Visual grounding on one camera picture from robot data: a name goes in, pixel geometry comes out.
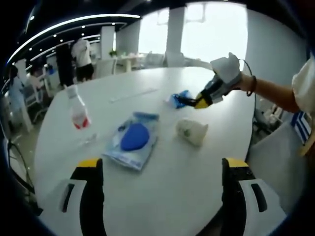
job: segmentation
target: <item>white chair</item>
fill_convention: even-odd
[[[185,57],[182,53],[166,52],[165,61],[167,67],[184,67]]]
[[[143,67],[146,69],[163,67],[164,57],[164,54],[149,52],[145,57]]]
[[[35,123],[40,116],[45,115],[48,109],[43,105],[43,90],[35,91],[33,85],[28,84],[24,87],[23,94],[26,108],[30,108],[35,104],[40,106],[40,110],[35,113],[34,119],[32,120],[32,122]]]
[[[302,193],[306,180],[306,160],[299,156],[302,142],[289,122],[250,148],[248,164],[280,197],[289,213]]]
[[[96,63],[95,78],[114,75],[116,73],[117,59],[99,60]]]

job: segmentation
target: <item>white sleeve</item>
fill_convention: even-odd
[[[301,111],[315,113],[315,59],[306,62],[300,72],[293,76],[292,88],[296,104]]]
[[[90,50],[91,50],[90,42],[88,40],[86,40],[86,42],[87,42],[87,50],[90,52]]]
[[[74,44],[73,47],[72,47],[71,55],[72,55],[73,58],[76,57],[76,54],[75,54],[75,44]]]

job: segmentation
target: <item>window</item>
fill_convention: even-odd
[[[186,21],[202,21],[204,19],[204,7],[203,3],[191,4],[187,7]]]
[[[139,52],[164,54],[166,51],[169,9],[143,17],[140,24]]]
[[[116,51],[116,32],[114,32],[113,51]]]
[[[204,20],[200,20],[204,4]],[[227,2],[188,4],[182,37],[182,53],[210,62],[229,52],[244,59],[247,49],[246,6]]]

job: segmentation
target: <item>chair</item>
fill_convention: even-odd
[[[249,150],[248,164],[255,177],[275,190],[286,213],[297,202],[306,180],[306,160],[299,156],[301,146],[298,134],[285,122]]]
[[[99,60],[96,63],[95,78],[114,75],[116,73],[117,59]]]
[[[45,108],[43,105],[43,90],[35,91],[32,84],[26,85],[24,87],[24,100],[26,108],[29,109],[30,107],[34,106],[35,104],[38,104],[40,106],[39,111],[35,113],[34,119],[32,120],[33,123],[35,123],[38,119],[38,117],[45,115],[47,111],[47,107]]]
[[[163,62],[164,62],[163,54],[153,54],[152,52],[149,52],[144,59],[143,67],[145,69],[159,68],[163,67]]]
[[[167,67],[184,67],[185,57],[182,53],[166,52],[165,62]]]
[[[283,109],[276,105],[266,112],[255,109],[253,124],[258,128],[256,132],[259,133],[263,130],[266,134],[271,134],[282,124],[283,113]]]

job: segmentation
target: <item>wrist bracelet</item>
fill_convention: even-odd
[[[246,92],[247,97],[251,96],[251,94],[256,90],[256,86],[257,86],[257,78],[256,76],[253,75],[251,90]]]

